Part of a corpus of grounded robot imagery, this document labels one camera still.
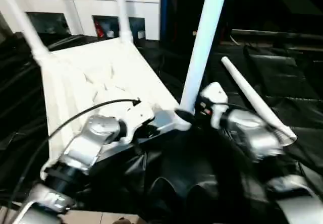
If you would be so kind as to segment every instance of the robotic arm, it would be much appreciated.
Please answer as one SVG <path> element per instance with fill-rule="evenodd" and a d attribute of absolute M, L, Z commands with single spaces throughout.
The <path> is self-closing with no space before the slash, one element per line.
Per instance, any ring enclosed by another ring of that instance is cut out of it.
<path fill-rule="evenodd" d="M 296 166 L 281 163 L 289 158 L 281 145 L 286 138 L 248 110 L 230 107 L 219 83 L 211 83 L 201 93 L 201 113 L 209 115 L 212 127 L 225 130 L 252 160 L 271 201 L 291 224 L 322 224 L 323 204 Z"/>
<path fill-rule="evenodd" d="M 102 154 L 102 147 L 125 137 L 126 124 L 112 117 L 91 116 L 80 134 L 68 144 L 58 162 L 47 169 L 42 184 L 32 188 L 13 224 L 59 224 L 59 214 L 73 205 L 82 180 Z"/>
<path fill-rule="evenodd" d="M 261 181 L 272 201 L 284 212 L 289 223 L 322 224 L 322 203 L 309 188 L 305 178 L 280 165 L 286 155 L 280 137 L 266 122 L 250 111 L 230 107 L 227 95 L 218 83 L 212 83 L 201 93 L 200 113 L 209 119 L 213 128 L 224 130 L 257 166 L 265 178 Z M 104 146 L 133 137 L 134 131 L 151 118 L 153 113 L 140 110 L 130 114 L 125 121 L 99 115 L 91 116 L 80 134 L 68 144 L 58 162 L 47 169 L 47 177 L 32 188 L 11 223 L 13 224 L 59 224 L 60 214 L 65 214 L 75 204 L 76 192 L 82 180 L 102 155 Z"/>

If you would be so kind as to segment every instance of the white plastic part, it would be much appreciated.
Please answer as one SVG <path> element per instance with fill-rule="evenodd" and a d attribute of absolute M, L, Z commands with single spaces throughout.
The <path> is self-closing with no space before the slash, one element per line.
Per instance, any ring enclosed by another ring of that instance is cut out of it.
<path fill-rule="evenodd" d="M 129 18 L 127 16 L 126 0 L 117 0 L 119 8 L 119 28 L 120 38 L 122 41 L 132 41 L 132 33 L 129 25 Z"/>
<path fill-rule="evenodd" d="M 225 103 L 228 103 L 228 96 L 218 82 L 210 83 L 202 90 L 201 96 L 208 98 L 214 103 L 212 106 L 211 126 L 215 129 L 220 128 L 221 116 L 228 109 Z"/>
<path fill-rule="evenodd" d="M 27 14 L 24 13 L 18 6 L 16 0 L 6 0 L 10 6 L 12 13 L 17 19 L 17 23 L 21 27 L 24 36 L 31 47 L 33 55 L 47 54 L 48 50 L 37 35 L 35 28 L 32 26 Z"/>
<path fill-rule="evenodd" d="M 16 0 L 6 1 L 41 66 L 48 134 L 75 114 L 108 100 L 140 98 L 154 112 L 178 107 L 132 40 L 116 38 L 49 53 Z M 122 118 L 133 107 L 129 102 L 110 106 L 95 112 Z M 150 110 L 144 111 L 143 116 L 151 117 Z M 44 169 L 57 161 L 93 113 L 74 120 L 49 141 L 49 159 L 41 169 L 42 179 L 45 177 Z"/>
<path fill-rule="evenodd" d="M 269 106 L 263 101 L 263 99 L 257 94 L 257 92 L 252 88 L 248 81 L 242 76 L 242 74 L 236 69 L 232 62 L 227 58 L 223 57 L 221 59 L 224 66 L 227 68 L 231 74 L 234 81 L 238 84 L 239 88 L 242 90 L 244 95 L 247 97 L 253 108 L 257 113 L 268 123 L 277 127 L 285 134 L 279 133 L 284 146 L 288 146 L 297 140 L 295 133 L 287 126 L 285 126 L 275 113 L 269 108 Z"/>
<path fill-rule="evenodd" d="M 193 112 L 224 0 L 205 0 L 180 108 Z"/>

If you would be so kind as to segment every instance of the red object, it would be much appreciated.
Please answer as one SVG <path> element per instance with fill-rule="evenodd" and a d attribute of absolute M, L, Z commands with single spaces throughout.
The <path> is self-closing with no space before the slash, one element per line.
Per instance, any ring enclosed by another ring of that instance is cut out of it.
<path fill-rule="evenodd" d="M 100 24 L 97 21 L 94 21 L 96 34 L 98 38 L 104 38 L 104 31 L 103 28 L 100 26 Z"/>

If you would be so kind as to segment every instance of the white pole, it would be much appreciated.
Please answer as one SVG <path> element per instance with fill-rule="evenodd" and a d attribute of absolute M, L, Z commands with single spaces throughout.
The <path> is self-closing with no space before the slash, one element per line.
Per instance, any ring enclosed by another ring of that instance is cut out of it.
<path fill-rule="evenodd" d="M 119 35 L 121 41 L 130 41 L 132 42 L 133 37 L 130 30 L 129 18 L 127 15 L 127 5 L 126 0 L 117 0 L 118 9 L 119 9 Z"/>
<path fill-rule="evenodd" d="M 24 13 L 16 0 L 5 0 L 9 4 L 9 7 L 12 10 L 12 13 L 17 19 L 17 22 L 24 33 L 24 36 L 31 47 L 33 55 L 44 55 L 48 53 L 47 48 L 44 46 L 42 41 L 40 40 L 35 28 L 31 24 L 29 18 L 26 13 Z"/>
<path fill-rule="evenodd" d="M 227 57 L 223 57 L 221 61 L 231 74 L 234 81 L 238 84 L 243 94 L 247 97 L 248 101 L 256 110 L 256 112 L 268 123 L 277 127 L 289 138 L 291 138 L 289 139 L 286 136 L 282 136 L 280 134 L 282 140 L 284 141 L 284 146 L 293 143 L 297 139 L 295 133 L 281 122 L 281 120 L 275 115 L 275 113 L 269 108 L 269 106 L 263 101 L 259 94 L 252 88 L 248 81 L 243 77 L 243 75 L 237 70 L 237 68 Z"/>
<path fill-rule="evenodd" d="M 194 105 L 204 74 L 207 58 L 217 30 L 224 0 L 204 0 L 201 19 L 188 68 L 180 108 L 194 112 Z"/>

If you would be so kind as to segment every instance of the white cabinet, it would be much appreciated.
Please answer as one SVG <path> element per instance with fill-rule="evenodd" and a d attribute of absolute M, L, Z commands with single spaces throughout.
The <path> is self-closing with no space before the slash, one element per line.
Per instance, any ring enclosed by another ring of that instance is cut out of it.
<path fill-rule="evenodd" d="M 116 1 L 75 0 L 84 34 L 96 36 L 93 16 L 118 16 Z M 129 17 L 143 18 L 146 39 L 159 40 L 159 4 L 127 2 Z"/>
<path fill-rule="evenodd" d="M 72 35 L 96 36 L 93 16 L 118 16 L 116 0 L 18 0 L 26 12 L 61 13 Z M 160 0 L 126 0 L 129 17 L 143 18 L 146 39 L 159 40 Z M 13 32 L 20 31 L 4 0 L 0 11 Z"/>
<path fill-rule="evenodd" d="M 25 12 L 63 14 L 72 35 L 83 34 L 73 0 L 17 0 Z M 0 0 L 0 11 L 12 32 L 20 31 L 17 20 L 5 0 Z"/>

